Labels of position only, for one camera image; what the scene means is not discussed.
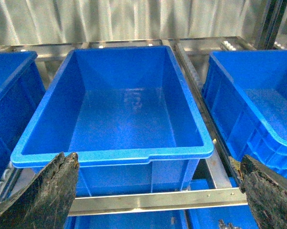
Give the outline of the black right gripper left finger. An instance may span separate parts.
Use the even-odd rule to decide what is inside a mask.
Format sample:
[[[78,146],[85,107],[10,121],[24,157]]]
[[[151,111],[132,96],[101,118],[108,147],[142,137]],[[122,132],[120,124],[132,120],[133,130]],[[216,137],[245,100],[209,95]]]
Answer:
[[[28,185],[0,203],[0,229],[62,229],[78,173],[77,153],[56,155]]]

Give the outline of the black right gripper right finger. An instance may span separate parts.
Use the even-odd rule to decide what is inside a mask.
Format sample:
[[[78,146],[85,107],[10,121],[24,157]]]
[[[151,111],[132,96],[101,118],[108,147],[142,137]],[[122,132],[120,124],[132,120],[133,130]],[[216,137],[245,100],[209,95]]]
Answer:
[[[228,158],[260,229],[287,229],[287,179],[250,155]]]

